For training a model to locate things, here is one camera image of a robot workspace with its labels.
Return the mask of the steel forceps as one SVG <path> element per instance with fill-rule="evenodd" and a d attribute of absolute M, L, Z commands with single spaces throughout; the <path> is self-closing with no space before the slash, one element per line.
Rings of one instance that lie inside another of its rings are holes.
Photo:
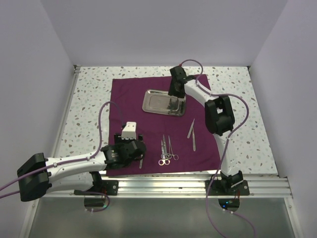
<path fill-rule="evenodd" d="M 142 168 L 142 165 L 143 165 L 143 159 L 140 160 L 140 163 L 139 163 L 139 169 Z"/>

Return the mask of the steel scissors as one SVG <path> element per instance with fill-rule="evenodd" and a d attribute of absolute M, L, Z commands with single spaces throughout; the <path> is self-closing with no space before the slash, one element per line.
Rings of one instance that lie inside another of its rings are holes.
<path fill-rule="evenodd" d="M 160 160 L 158 161 L 158 164 L 160 166 L 167 166 L 170 164 L 170 159 L 166 157 L 163 141 L 161 141 L 161 157 L 160 157 Z"/>
<path fill-rule="evenodd" d="M 162 136 L 162 141 L 161 141 L 161 158 L 162 159 L 170 159 L 170 155 L 167 152 L 167 146 L 166 146 L 166 140 L 165 136 Z"/>

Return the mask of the steel hemostat clamp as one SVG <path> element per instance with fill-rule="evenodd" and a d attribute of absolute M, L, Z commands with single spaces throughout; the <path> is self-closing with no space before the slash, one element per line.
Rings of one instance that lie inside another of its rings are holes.
<path fill-rule="evenodd" d="M 172 157 L 173 160 L 178 161 L 179 160 L 179 156 L 177 154 L 173 153 L 173 148 L 172 148 L 170 136 L 168 136 L 168 146 L 169 146 L 169 155 L 170 155 L 170 157 Z"/>

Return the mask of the purple surgical drape cloth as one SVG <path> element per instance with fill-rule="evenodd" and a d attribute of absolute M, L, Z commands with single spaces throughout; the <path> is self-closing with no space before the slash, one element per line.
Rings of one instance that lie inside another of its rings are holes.
<path fill-rule="evenodd" d="M 219 166 L 220 156 L 214 136 L 205 125 L 204 107 L 192 97 L 186 98 L 185 114 L 181 117 L 147 113 L 142 110 L 145 92 L 149 89 L 167 91 L 171 78 L 149 77 L 115 79 L 112 82 L 109 109 L 109 144 L 114 143 L 114 134 L 121 131 L 122 121 L 137 123 L 137 133 L 143 135 L 147 151 L 142 168 L 138 161 L 118 170 L 108 170 L 108 176 L 180 173 L 215 170 Z M 193 151 L 192 134 L 187 138 L 191 123 L 195 118 L 194 132 L 196 152 Z M 165 136 L 169 153 L 168 136 L 170 136 L 173 153 L 179 156 L 170 164 L 160 166 L 161 141 Z"/>

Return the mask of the steel scalpel handle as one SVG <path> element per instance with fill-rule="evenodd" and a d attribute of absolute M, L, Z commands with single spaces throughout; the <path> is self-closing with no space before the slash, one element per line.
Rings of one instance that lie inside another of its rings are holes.
<path fill-rule="evenodd" d="M 192 129 L 192 142 L 193 142 L 193 151 L 196 152 L 196 138 L 194 129 Z"/>

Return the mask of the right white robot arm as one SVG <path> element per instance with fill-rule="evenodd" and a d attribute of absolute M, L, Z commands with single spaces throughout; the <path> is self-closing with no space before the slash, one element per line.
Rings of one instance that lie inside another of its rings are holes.
<path fill-rule="evenodd" d="M 187 75 L 182 66 L 170 69 L 171 83 L 168 94 L 177 98 L 191 96 L 205 110 L 205 125 L 214 135 L 220 159 L 220 177 L 212 182 L 213 189 L 219 189 L 225 194 L 233 194 L 238 185 L 243 182 L 243 175 L 238 166 L 235 151 L 229 146 L 229 135 L 234 131 L 235 117 L 228 95 L 213 94 L 210 89 L 201 84 L 197 77 Z"/>

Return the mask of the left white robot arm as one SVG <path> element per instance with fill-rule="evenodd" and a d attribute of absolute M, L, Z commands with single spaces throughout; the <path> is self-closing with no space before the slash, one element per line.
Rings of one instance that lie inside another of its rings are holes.
<path fill-rule="evenodd" d="M 46 158 L 43 153 L 34 154 L 17 170 L 20 200 L 32 201 L 61 190 L 99 194 L 103 188 L 101 171 L 128 167 L 132 162 L 143 159 L 146 150 L 143 135 L 125 139 L 117 133 L 114 144 L 101 148 L 95 156 Z"/>

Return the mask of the steel instrument tray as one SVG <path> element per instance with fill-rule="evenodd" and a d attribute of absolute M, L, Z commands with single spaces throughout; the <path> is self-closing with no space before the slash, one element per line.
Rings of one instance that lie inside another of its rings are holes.
<path fill-rule="evenodd" d="M 181 117 L 185 114 L 186 98 L 170 96 L 167 91 L 149 89 L 145 92 L 142 110 L 152 114 Z"/>

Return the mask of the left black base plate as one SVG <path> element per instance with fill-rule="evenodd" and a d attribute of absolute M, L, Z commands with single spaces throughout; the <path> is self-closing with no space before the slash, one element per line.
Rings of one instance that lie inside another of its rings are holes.
<path fill-rule="evenodd" d="M 119 182 L 117 180 L 101 180 L 93 182 L 93 186 L 86 191 L 74 190 L 75 195 L 108 195 L 118 194 Z"/>

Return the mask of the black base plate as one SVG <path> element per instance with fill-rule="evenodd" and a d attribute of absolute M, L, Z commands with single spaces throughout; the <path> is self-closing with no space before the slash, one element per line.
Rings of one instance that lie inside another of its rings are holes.
<path fill-rule="evenodd" d="M 74 190 L 75 195 L 108 195 L 118 194 L 119 182 L 117 180 L 101 180 L 93 182 L 93 186 L 86 191 Z"/>
<path fill-rule="evenodd" d="M 208 192 L 210 196 L 248 196 L 250 195 L 248 182 L 244 180 L 241 171 L 233 176 L 225 176 L 220 173 L 221 179 L 215 179 Z"/>

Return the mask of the left aluminium side rail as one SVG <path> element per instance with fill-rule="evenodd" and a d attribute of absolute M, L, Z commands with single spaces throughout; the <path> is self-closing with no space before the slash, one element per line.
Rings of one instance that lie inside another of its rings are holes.
<path fill-rule="evenodd" d="M 64 101 L 62 102 L 62 113 L 61 116 L 59 117 L 59 123 L 58 123 L 58 127 L 57 130 L 54 132 L 54 140 L 53 140 L 53 144 L 51 146 L 51 149 L 49 150 L 49 152 L 45 153 L 45 160 L 47 157 L 54 157 L 56 155 L 56 153 L 59 150 L 59 145 L 60 145 L 60 140 L 64 131 L 64 127 L 66 124 L 66 120 L 68 117 L 68 113 L 69 113 L 69 108 L 71 105 L 71 101 L 72 101 L 72 97 L 73 97 L 73 92 L 74 92 L 74 88 L 76 86 L 77 83 L 77 79 L 78 79 L 78 75 L 81 69 L 81 65 L 73 65 L 73 70 L 72 70 L 72 74 L 71 74 L 71 80 L 70 80 L 70 86 L 67 89 L 67 94 L 66 94 L 66 98 L 64 99 Z"/>

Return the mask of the aluminium mounting rail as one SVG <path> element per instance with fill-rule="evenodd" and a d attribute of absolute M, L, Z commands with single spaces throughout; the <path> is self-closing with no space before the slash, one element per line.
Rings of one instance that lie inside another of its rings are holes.
<path fill-rule="evenodd" d="M 101 174 L 101 180 L 119 182 L 119 198 L 204 198 L 211 188 L 212 175 L 208 173 L 189 174 L 147 174 L 109 177 Z M 277 176 L 245 175 L 250 195 L 256 198 L 290 198 L 292 192 L 288 179 Z M 45 194 L 46 197 L 74 196 L 74 190 L 61 190 Z M 216 198 L 237 198 L 234 196 L 215 196 Z"/>

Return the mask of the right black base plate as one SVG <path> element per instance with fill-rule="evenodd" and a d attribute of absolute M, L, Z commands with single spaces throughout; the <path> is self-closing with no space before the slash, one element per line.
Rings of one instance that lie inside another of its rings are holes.
<path fill-rule="evenodd" d="M 215 179 L 208 192 L 210 196 L 248 196 L 250 195 L 248 182 L 244 180 L 241 171 L 233 176 L 225 176 L 220 173 L 221 179 Z"/>

